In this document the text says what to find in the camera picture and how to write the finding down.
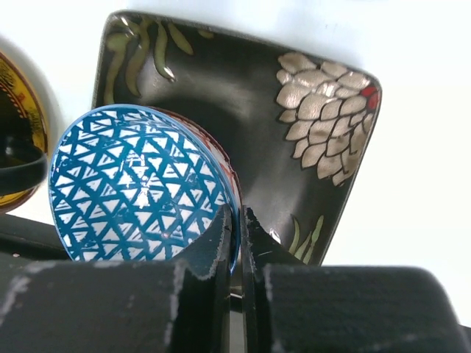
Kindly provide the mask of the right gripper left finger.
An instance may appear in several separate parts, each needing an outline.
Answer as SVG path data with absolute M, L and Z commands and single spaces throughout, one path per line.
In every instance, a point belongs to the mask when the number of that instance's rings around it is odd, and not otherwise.
M 3 352 L 227 352 L 231 215 L 168 262 L 72 262 L 55 228 L 1 217 Z

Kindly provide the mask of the blue triangle pattern bowl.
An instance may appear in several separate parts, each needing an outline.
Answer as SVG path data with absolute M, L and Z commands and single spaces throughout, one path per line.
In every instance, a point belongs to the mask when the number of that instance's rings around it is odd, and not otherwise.
M 49 172 L 59 239 L 75 261 L 170 260 L 241 197 L 224 157 L 182 122 L 134 104 L 98 107 L 59 140 Z

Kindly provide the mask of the black square floral plate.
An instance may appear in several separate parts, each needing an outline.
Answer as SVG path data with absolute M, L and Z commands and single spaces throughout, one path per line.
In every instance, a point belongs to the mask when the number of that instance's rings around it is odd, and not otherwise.
M 93 106 L 139 104 L 202 127 L 241 196 L 298 260 L 319 265 L 378 118 L 379 81 L 343 63 L 214 26 L 111 13 Z

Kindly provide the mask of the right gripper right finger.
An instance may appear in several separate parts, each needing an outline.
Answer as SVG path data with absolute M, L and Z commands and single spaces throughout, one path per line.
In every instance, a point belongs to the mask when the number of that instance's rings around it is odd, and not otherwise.
M 430 272 L 305 265 L 241 211 L 248 352 L 468 352 L 470 336 Z

